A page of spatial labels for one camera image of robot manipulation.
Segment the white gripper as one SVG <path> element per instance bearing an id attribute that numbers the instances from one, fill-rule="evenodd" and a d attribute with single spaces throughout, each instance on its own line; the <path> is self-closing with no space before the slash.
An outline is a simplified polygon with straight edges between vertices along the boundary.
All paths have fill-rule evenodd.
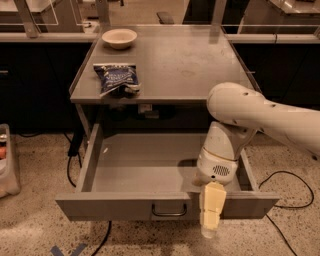
<path id="1" fill-rule="evenodd" d="M 217 121 L 209 127 L 193 180 L 196 186 L 204 185 L 199 195 L 199 208 L 201 234 L 205 238 L 211 239 L 218 228 L 227 195 L 223 185 L 233 180 L 241 152 L 255 134 L 254 129 Z"/>

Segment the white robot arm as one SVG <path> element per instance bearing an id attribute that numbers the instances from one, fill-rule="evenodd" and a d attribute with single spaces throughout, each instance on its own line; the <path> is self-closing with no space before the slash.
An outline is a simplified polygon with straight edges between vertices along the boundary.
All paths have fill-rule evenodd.
<path id="1" fill-rule="evenodd" d="M 207 110 L 214 121 L 200 150 L 193 184 L 201 188 L 201 234 L 211 238 L 225 205 L 225 185 L 235 176 L 240 154 L 254 135 L 260 131 L 319 160 L 320 111 L 272 102 L 232 82 L 210 90 Z"/>

